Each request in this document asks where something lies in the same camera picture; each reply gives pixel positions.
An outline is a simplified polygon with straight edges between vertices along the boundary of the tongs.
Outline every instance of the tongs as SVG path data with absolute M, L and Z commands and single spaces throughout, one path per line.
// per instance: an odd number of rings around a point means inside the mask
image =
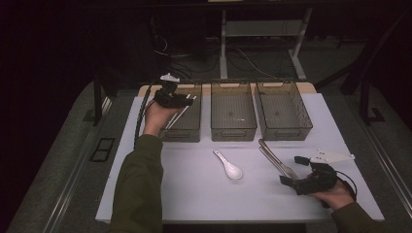
M 272 150 L 270 150 L 263 139 L 259 139 L 258 142 L 261 145 L 261 147 L 259 147 L 258 149 L 267 157 L 267 159 L 269 159 L 269 161 L 273 165 L 275 165 L 275 167 L 282 173 L 283 176 L 289 177 L 293 180 L 299 180 L 299 177 L 292 170 L 292 168 L 283 164 L 282 161 L 272 152 Z

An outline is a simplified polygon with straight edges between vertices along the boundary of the olive jacket sleeve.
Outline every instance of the olive jacket sleeve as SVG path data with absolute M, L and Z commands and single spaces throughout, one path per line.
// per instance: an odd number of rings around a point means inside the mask
M 161 232 L 162 142 L 142 135 L 123 161 L 116 183 L 110 232 Z
M 341 233 L 392 233 L 384 222 L 373 220 L 356 202 L 332 213 Z

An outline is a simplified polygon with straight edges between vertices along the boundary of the white spoon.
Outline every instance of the white spoon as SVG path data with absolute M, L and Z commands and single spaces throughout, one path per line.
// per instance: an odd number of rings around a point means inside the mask
M 242 177 L 243 173 L 242 170 L 240 170 L 238 167 L 235 165 L 229 163 L 227 159 L 221 154 L 220 151 L 218 150 L 213 150 L 213 153 L 218 156 L 218 158 L 222 161 L 224 165 L 224 169 L 226 170 L 227 176 L 230 177 L 233 180 L 238 180 Z

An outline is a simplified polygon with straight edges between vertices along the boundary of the white table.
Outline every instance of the white table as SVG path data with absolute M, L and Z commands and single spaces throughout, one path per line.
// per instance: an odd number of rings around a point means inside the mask
M 295 164 L 294 156 L 311 157 L 316 149 L 349 153 L 321 94 L 302 94 L 313 129 L 305 141 L 266 142 L 298 176 L 305 178 L 310 167 Z M 110 222 L 115 185 L 120 166 L 133 149 L 136 119 L 142 102 L 136 97 L 121 137 L 120 146 L 96 215 Z M 202 102 L 200 143 L 164 143 L 162 164 L 163 219 L 165 223 L 305 223 L 330 221 L 329 210 L 308 196 L 297 196 L 280 184 L 279 171 L 258 150 L 257 128 L 252 142 L 212 142 L 210 96 Z M 212 150 L 220 150 L 243 170 L 243 178 L 231 180 Z M 374 219 L 384 219 L 354 161 L 332 164 L 349 175 L 358 186 L 358 202 Z

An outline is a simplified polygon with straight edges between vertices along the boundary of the transparent plastic bin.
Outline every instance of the transparent plastic bin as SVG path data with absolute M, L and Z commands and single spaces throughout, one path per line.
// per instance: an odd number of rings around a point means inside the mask
M 190 99 L 194 96 L 196 96 L 196 99 L 170 129 L 162 128 L 160 130 L 160 138 L 163 142 L 198 143 L 200 142 L 202 82 L 180 82 L 175 93 L 190 94 Z
M 303 141 L 313 128 L 296 83 L 257 80 L 255 100 L 266 141 Z
M 212 80 L 212 141 L 252 141 L 257 125 L 249 81 Z

